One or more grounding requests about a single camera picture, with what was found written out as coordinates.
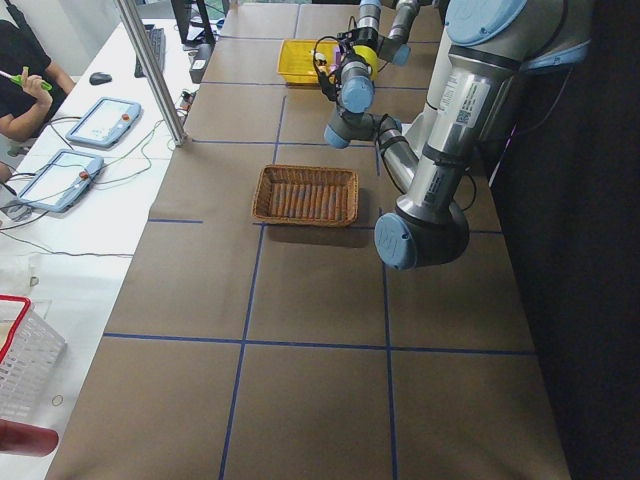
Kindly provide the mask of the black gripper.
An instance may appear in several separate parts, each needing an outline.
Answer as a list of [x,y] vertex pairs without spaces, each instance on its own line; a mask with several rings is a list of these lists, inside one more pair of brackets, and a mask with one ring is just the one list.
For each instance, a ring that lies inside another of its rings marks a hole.
[[369,48],[378,46],[378,31],[373,27],[357,27],[349,32],[352,45],[364,45]]

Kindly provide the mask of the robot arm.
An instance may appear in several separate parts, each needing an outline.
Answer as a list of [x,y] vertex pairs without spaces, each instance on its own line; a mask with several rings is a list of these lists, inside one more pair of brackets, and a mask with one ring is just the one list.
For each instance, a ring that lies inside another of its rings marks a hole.
[[[358,5],[355,27],[347,34],[349,49],[354,50],[372,65],[374,59],[394,65],[405,65],[411,49],[408,46],[414,20],[420,11],[418,1],[363,0]],[[385,8],[394,11],[387,32],[380,30]]]
[[396,1],[388,34],[379,31],[379,1],[363,1],[353,29],[338,37],[341,58],[324,80],[334,111],[328,144],[372,141],[400,190],[395,209],[375,226],[388,266],[413,269],[457,259],[469,226],[454,195],[474,147],[492,132],[513,78],[570,67],[590,42],[590,1],[452,1],[424,110],[408,126],[370,112],[380,61],[402,65],[421,5]]

